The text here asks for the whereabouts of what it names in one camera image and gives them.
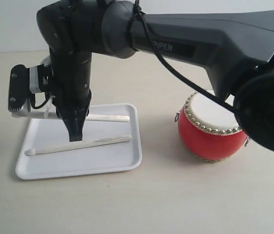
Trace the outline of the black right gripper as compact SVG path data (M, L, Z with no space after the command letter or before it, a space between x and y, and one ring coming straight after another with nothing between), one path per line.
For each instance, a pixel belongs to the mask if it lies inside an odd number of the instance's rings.
M92 53L63 53L49 49L53 71L53 104L68 130L69 142L82 141L91 101L90 77Z

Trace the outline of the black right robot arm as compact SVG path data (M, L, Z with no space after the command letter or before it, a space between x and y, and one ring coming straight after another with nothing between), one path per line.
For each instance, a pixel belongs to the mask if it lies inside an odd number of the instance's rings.
M82 140L89 112L92 53L127 59L142 51L199 93L166 60L205 69L214 92L209 98L274 151L274 10L146 14L139 1L60 0L38 10L37 25L49 46L49 91L70 141Z

